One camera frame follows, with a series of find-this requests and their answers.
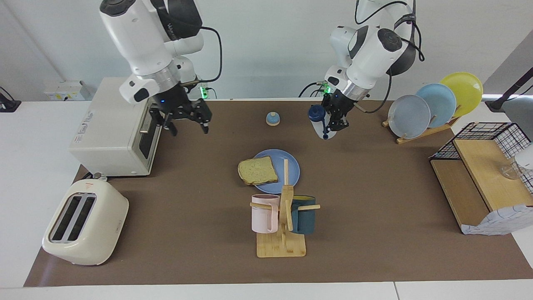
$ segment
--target brown tabletop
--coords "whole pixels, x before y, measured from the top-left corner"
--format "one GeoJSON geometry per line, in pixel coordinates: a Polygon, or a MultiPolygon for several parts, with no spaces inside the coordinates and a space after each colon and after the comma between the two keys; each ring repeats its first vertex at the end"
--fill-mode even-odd
{"type": "Polygon", "coordinates": [[[310,102],[209,102],[209,134],[176,122],[177,137],[161,134],[150,176],[109,180],[130,201],[110,259],[77,266],[41,249],[25,286],[533,278],[510,234],[460,232],[428,160],[451,131],[397,145],[380,126],[389,105],[352,111],[350,127],[323,141],[310,102]],[[265,123],[272,110],[277,127],[265,123]],[[256,257],[248,203],[259,190],[237,164],[269,148],[295,156],[295,193],[322,205],[302,258],[256,257]]]}

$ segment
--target pink mug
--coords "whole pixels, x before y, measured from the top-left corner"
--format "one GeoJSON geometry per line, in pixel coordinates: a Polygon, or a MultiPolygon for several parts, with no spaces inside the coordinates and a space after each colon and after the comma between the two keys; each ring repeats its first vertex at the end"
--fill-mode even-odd
{"type": "Polygon", "coordinates": [[[278,231],[279,196],[257,194],[252,196],[253,203],[266,204],[271,209],[252,207],[252,230],[257,233],[278,231]]]}

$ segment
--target black wire rack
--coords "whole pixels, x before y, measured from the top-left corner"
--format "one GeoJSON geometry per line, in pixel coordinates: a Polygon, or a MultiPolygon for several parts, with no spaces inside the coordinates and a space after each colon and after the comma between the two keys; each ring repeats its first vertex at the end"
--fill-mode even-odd
{"type": "MultiPolygon", "coordinates": [[[[461,160],[454,146],[456,139],[494,140],[508,159],[531,143],[516,123],[470,123],[430,157],[430,160],[461,160]]],[[[533,194],[533,172],[523,175],[521,179],[533,194]]]]}

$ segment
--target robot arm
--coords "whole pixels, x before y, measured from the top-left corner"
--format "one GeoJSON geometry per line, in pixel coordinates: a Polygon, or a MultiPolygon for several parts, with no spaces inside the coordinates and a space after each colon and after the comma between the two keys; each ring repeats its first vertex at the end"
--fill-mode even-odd
{"type": "Polygon", "coordinates": [[[124,99],[135,104],[153,97],[164,118],[152,117],[173,135],[175,119],[196,121],[207,133],[211,111],[202,99],[190,101],[184,88],[197,77],[181,55],[204,46],[194,0],[104,0],[100,16],[132,71],[119,88],[124,99]]]}
{"type": "Polygon", "coordinates": [[[330,36],[338,65],[331,66],[325,80],[336,90],[325,95],[322,106],[331,115],[329,128],[332,131],[349,126],[347,113],[354,106],[359,108],[357,102],[368,94],[380,77],[386,73],[403,73],[414,61],[415,53],[410,49],[402,59],[403,66],[393,68],[409,47],[402,39],[411,40],[414,36],[416,17],[410,6],[379,0],[357,1],[356,6],[356,22],[364,19],[358,23],[363,26],[358,29],[339,26],[330,36]],[[394,30],[378,28],[383,12],[397,20],[394,30]]]}

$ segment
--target cream toaster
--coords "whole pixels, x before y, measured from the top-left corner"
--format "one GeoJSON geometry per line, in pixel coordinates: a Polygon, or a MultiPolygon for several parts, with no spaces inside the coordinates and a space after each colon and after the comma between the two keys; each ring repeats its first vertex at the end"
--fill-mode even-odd
{"type": "Polygon", "coordinates": [[[100,265],[113,252],[128,200],[98,179],[75,182],[46,229],[43,249],[77,265],[100,265]]]}

